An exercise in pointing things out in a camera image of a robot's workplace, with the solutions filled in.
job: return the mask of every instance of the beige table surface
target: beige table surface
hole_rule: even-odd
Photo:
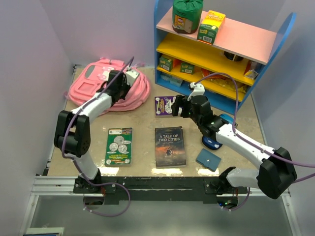
[[[83,69],[77,68],[74,79]],[[201,142],[202,134],[197,125],[189,118],[156,118],[155,96],[173,96],[177,93],[156,85],[154,83],[154,69],[140,68],[151,81],[152,91],[148,100],[139,108],[129,112],[109,112],[95,119],[91,124],[91,146],[89,151],[94,163],[100,169],[103,176],[217,176],[230,166],[243,169],[254,169],[254,166],[244,157],[227,146],[212,151],[222,160],[218,169],[211,172],[202,168],[195,159],[204,145]],[[77,106],[71,101],[67,102],[66,110],[72,110]],[[212,108],[214,114],[223,112]],[[237,114],[238,130],[251,138],[263,143],[256,112],[252,98],[249,97]],[[185,149],[187,152],[187,165],[183,168],[156,169],[155,163],[155,128],[182,126],[184,131]],[[132,127],[132,159],[128,167],[105,167],[105,149],[109,128]],[[77,176],[78,172],[73,163],[63,159],[61,151],[54,149],[49,176]]]

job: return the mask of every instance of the green bag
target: green bag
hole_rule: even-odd
[[[202,13],[203,0],[174,0],[173,29],[177,33],[195,33]]]

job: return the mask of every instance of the coin picture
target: coin picture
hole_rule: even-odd
[[[125,153],[126,151],[127,151],[127,146],[126,145],[121,145],[121,146],[119,146],[118,147],[118,151],[120,152],[120,153]]]
[[[114,142],[118,144],[118,146],[120,146],[121,144],[123,144],[123,141],[125,139],[123,138],[123,136],[117,136],[114,138]]]
[[[123,141],[123,144],[131,144],[131,141],[125,140]]]
[[[110,144],[109,149],[111,151],[116,151],[118,149],[118,144],[117,143]]]

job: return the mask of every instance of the blue round object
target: blue round object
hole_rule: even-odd
[[[227,120],[230,124],[233,123],[233,118],[227,114],[221,114],[220,117]],[[211,150],[218,150],[219,148],[222,147],[222,144],[220,144],[219,142],[214,141],[214,140],[212,140],[206,136],[202,136],[201,141],[204,144],[204,146],[206,146],[207,148],[210,148]]]

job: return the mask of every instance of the gray wall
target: gray wall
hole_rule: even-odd
[[[17,235],[71,66],[38,0],[0,1],[0,231]]]
[[[294,161],[315,164],[315,15],[314,0],[287,0],[273,29],[298,13],[283,50],[253,91],[269,145],[287,148]],[[298,177],[315,172],[296,167]],[[304,236],[315,232],[315,178],[290,187],[293,207]]]
[[[154,64],[155,0],[40,0],[70,61],[99,57]],[[204,10],[268,29],[285,0],[204,0]]]

